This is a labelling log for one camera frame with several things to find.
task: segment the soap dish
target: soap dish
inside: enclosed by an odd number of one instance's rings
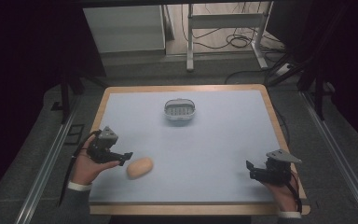
[[[164,106],[165,116],[170,120],[187,120],[194,117],[196,107],[191,100],[176,99],[168,101]]]

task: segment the potato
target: potato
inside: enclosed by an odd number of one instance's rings
[[[139,160],[133,161],[127,167],[127,175],[134,179],[145,175],[153,168],[153,161],[148,157],[143,157]]]

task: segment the white panel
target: white panel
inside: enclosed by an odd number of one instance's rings
[[[165,49],[161,6],[83,11],[100,53]]]
[[[165,103],[177,98],[194,102],[192,120],[165,118]],[[273,201],[245,164],[265,167],[266,153],[279,149],[260,91],[114,93],[101,128],[106,125],[118,135],[112,151],[133,156],[98,176],[92,203]],[[142,157],[152,158],[153,170],[130,180],[126,167]]]

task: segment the wooden floor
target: wooden floor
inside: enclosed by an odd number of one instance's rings
[[[193,14],[232,14],[232,13],[256,13],[263,12],[267,2],[253,2],[253,3],[218,3],[218,4],[195,4],[193,6]],[[174,40],[166,42],[167,55],[185,54],[187,48],[187,15],[188,5],[169,5],[168,6],[171,18],[172,28],[174,32]],[[194,52],[231,52],[231,51],[246,51],[252,50],[248,42],[239,39],[232,43],[235,46],[246,46],[245,48],[236,48],[233,45],[227,44],[227,38],[230,39],[233,34],[245,35],[249,39],[255,39],[256,32],[253,28],[226,28],[219,29],[199,29],[193,30]],[[262,45],[273,48],[283,49],[284,45],[281,42],[270,40],[275,39],[274,36],[264,33],[262,38]]]

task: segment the human hand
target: human hand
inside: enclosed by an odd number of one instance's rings
[[[106,169],[113,168],[120,164],[120,161],[110,161],[107,163],[95,163],[87,154],[87,148],[95,138],[95,135],[90,137],[83,145],[80,153],[77,156],[74,174],[71,182],[79,185],[89,185],[98,176],[98,174]]]
[[[297,211],[297,203],[295,200],[295,196],[292,191],[287,188],[285,185],[276,186],[271,185],[269,183],[263,183],[264,186],[269,189],[272,193],[275,202],[278,204],[281,212],[296,212]],[[298,175],[292,171],[292,178],[290,180],[290,185],[296,190],[298,193]]]

